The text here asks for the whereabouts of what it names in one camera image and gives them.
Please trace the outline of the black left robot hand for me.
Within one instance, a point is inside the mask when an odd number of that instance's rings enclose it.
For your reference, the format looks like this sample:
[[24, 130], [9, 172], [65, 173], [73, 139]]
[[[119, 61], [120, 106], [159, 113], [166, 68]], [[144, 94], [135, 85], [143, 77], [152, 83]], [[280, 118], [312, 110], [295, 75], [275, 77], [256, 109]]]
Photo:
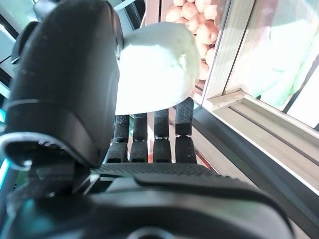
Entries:
[[0, 152], [28, 172], [3, 239], [292, 239], [263, 191], [196, 161], [183, 24], [124, 37], [105, 0], [41, 0], [12, 50]]

